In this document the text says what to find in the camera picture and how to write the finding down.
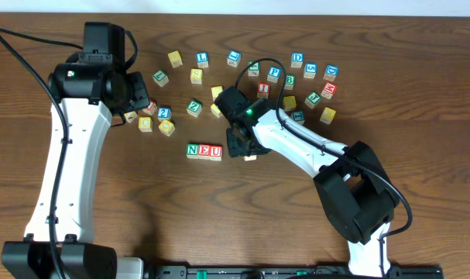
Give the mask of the red U block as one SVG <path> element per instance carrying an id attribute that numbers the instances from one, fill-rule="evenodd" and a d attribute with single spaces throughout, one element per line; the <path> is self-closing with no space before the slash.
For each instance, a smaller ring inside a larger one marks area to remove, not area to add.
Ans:
<path id="1" fill-rule="evenodd" d="M 222 146 L 209 146 L 209 159 L 214 161 L 221 161 L 223 154 L 223 147 Z"/>

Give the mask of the red E block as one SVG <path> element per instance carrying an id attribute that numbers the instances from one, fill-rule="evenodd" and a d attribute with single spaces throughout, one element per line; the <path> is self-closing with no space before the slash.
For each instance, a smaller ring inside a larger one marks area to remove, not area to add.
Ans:
<path id="1" fill-rule="evenodd" d="M 198 157 L 203 160 L 210 159 L 210 145 L 200 144 L 198 147 Z"/>

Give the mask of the green N block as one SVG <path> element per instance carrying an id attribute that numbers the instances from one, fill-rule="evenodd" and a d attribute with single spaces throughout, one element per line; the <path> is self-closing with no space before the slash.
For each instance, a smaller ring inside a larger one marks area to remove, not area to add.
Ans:
<path id="1" fill-rule="evenodd" d="M 198 159 L 199 145 L 194 143 L 187 144 L 186 156 L 189 159 Z"/>

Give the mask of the green R block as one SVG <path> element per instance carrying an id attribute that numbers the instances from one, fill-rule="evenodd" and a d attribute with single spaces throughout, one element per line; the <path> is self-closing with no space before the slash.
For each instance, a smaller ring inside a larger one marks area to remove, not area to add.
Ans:
<path id="1" fill-rule="evenodd" d="M 245 156 L 244 161 L 253 161 L 257 159 L 257 155 Z"/>

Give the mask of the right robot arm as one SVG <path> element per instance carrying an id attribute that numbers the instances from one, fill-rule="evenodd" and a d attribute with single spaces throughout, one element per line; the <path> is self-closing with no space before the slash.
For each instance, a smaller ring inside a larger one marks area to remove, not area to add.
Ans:
<path id="1" fill-rule="evenodd" d="M 385 276 L 391 268 L 386 237 L 400 194 L 374 151 L 326 139 L 292 120 L 269 99 L 249 101 L 236 87 L 214 100 L 228 120 L 231 157 L 273 150 L 313 179 L 324 213 L 348 241 L 348 269 L 354 275 Z"/>

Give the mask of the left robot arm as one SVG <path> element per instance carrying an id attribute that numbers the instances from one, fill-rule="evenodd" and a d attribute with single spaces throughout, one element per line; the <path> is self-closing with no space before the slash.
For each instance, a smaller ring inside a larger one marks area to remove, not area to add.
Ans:
<path id="1" fill-rule="evenodd" d="M 87 22 L 84 42 L 40 81 L 51 105 L 50 149 L 33 215 L 20 241 L 8 241 L 2 264 L 16 278 L 143 278 L 144 261 L 94 243 L 94 188 L 101 149 L 115 116 L 146 108 L 149 96 L 132 34 Z"/>

